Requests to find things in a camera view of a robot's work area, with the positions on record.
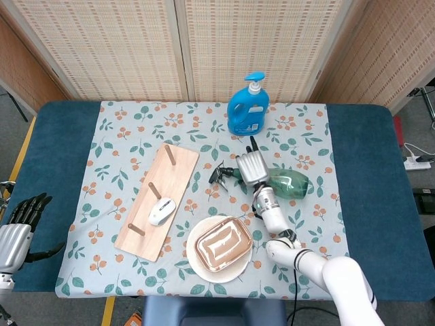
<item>wall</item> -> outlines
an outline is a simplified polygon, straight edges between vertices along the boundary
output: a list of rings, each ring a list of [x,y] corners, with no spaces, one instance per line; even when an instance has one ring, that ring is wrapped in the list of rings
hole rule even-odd
[[[66,96],[0,16],[0,84],[31,112]]]
[[[312,100],[374,103],[397,112],[414,87],[433,78],[434,17],[433,1],[370,1],[334,49]]]
[[[83,99],[307,101],[348,0],[3,0]]]

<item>humanoid robot hand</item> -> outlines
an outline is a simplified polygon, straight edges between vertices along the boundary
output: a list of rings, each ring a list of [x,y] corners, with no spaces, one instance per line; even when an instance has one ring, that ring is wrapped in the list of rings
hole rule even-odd
[[[29,253],[33,232],[41,218],[42,211],[51,201],[51,196],[42,193],[23,200],[15,207],[5,225],[0,227],[0,295],[14,288],[12,275],[24,262],[34,262],[58,253],[64,242],[49,251]]]
[[[240,169],[240,173],[246,186],[254,187],[260,183],[266,183],[269,180],[269,169],[266,162],[258,150],[255,139],[251,136],[251,144],[246,147],[247,153],[242,156],[236,156],[237,166]]]

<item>wooden peg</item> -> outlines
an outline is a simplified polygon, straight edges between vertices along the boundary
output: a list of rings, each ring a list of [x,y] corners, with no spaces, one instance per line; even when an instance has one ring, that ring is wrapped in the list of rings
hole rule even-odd
[[[169,156],[169,159],[171,160],[172,165],[175,165],[175,158],[174,158],[174,155],[172,154],[171,148],[168,145],[165,145],[164,149],[168,153],[168,156]]]
[[[140,234],[141,236],[145,236],[145,231],[139,229],[139,228],[138,228],[137,226],[135,226],[134,224],[129,223],[127,226],[128,226],[128,228],[129,228],[130,230],[135,231],[136,233]]]
[[[151,191],[154,193],[154,195],[155,195],[155,197],[157,197],[157,199],[162,198],[162,196],[158,193],[156,186],[152,182],[148,183],[148,187],[150,187]]]

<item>ceramic plate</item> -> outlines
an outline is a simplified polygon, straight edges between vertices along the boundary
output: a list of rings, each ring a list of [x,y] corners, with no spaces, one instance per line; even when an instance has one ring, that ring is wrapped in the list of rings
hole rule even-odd
[[[186,245],[187,258],[190,267],[196,272],[196,274],[203,278],[204,280],[212,283],[226,283],[234,280],[238,275],[242,274],[248,265],[252,257],[252,248],[242,257],[240,257],[236,262],[229,265],[227,268],[220,270],[219,272],[210,272],[199,260],[195,251],[195,241],[196,239],[206,230],[211,228],[213,225],[225,220],[228,216],[211,216],[195,225],[195,227],[190,231],[188,242]]]

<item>blue soap bottle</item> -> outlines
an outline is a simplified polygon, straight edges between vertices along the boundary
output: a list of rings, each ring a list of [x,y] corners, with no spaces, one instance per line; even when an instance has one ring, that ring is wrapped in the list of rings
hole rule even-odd
[[[228,129],[238,136],[257,134],[263,128],[264,116],[269,105],[269,96],[258,83],[265,74],[257,71],[248,75],[248,87],[239,90],[230,100],[227,108]]]

